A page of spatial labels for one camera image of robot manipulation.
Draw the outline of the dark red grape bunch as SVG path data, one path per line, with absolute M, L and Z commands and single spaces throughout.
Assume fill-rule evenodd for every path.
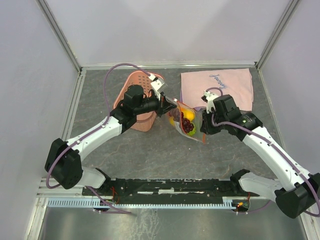
M 181 110 L 179 110 L 179 109 L 176 112 L 175 116 L 169 116 L 169 118 L 170 117 L 173 117 L 175 126 L 177 124 L 180 124 L 180 126 L 182 127 L 183 131 L 186 134 L 189 133 L 190 131 L 192 131 L 193 129 L 195 129 L 195 124 L 193 123 L 193 121 L 189 121 L 188 119 L 184 118 L 183 114 L 181 113 Z

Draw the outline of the green custard apple toy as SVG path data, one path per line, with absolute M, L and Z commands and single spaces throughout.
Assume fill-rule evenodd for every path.
M 191 130 L 190 132 L 187 133 L 188 136 L 193 136 L 196 133 L 196 129 L 194 128 L 193 130 Z

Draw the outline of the clear zip top bag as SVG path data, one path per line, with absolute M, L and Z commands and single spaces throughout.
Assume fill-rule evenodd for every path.
M 201 132 L 202 115 L 175 98 L 168 99 L 168 102 L 174 106 L 166 114 L 174 129 L 182 136 L 204 144 L 206 137 Z

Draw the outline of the yellow toy mango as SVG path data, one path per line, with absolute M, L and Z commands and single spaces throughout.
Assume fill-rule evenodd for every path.
M 183 117 L 188 119 L 189 121 L 193 121 L 195 119 L 195 113 L 190 108 L 181 108 L 181 113 L 183 114 Z

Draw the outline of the pink plastic perforated basket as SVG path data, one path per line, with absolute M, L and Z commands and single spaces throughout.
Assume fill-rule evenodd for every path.
M 157 96 L 150 83 L 148 75 L 141 70 L 131 73 L 124 83 L 110 113 L 118 120 L 122 133 L 130 128 L 142 132 L 151 128 L 156 113 L 150 108 L 150 99 Z

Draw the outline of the orange toy fruit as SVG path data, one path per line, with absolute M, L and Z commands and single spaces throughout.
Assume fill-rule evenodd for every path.
M 175 126 L 175 121 L 174 121 L 174 118 L 173 117 L 170 117 L 169 118 L 169 122 L 172 126 Z

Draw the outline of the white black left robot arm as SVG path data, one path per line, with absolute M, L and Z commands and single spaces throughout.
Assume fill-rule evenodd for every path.
M 66 190 L 82 185 L 92 187 L 99 195 L 106 195 L 111 189 L 107 175 L 97 168 L 83 167 L 84 158 L 103 143 L 130 129 L 139 115 L 154 112 L 160 117 L 175 108 L 176 101 L 162 92 L 151 90 L 147 97 L 140 85 L 129 86 L 123 100 L 103 121 L 67 141 L 57 138 L 52 142 L 44 166 L 46 180 L 53 178 Z

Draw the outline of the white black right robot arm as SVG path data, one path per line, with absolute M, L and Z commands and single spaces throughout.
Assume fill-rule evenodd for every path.
M 276 203 L 292 219 L 320 204 L 319 173 L 311 174 L 290 157 L 252 112 L 242 113 L 229 94 L 205 91 L 202 100 L 206 109 L 202 111 L 201 132 L 214 135 L 227 131 L 253 150 L 277 177 L 269 179 L 242 169 L 230 178 L 231 193 L 257 194 Z

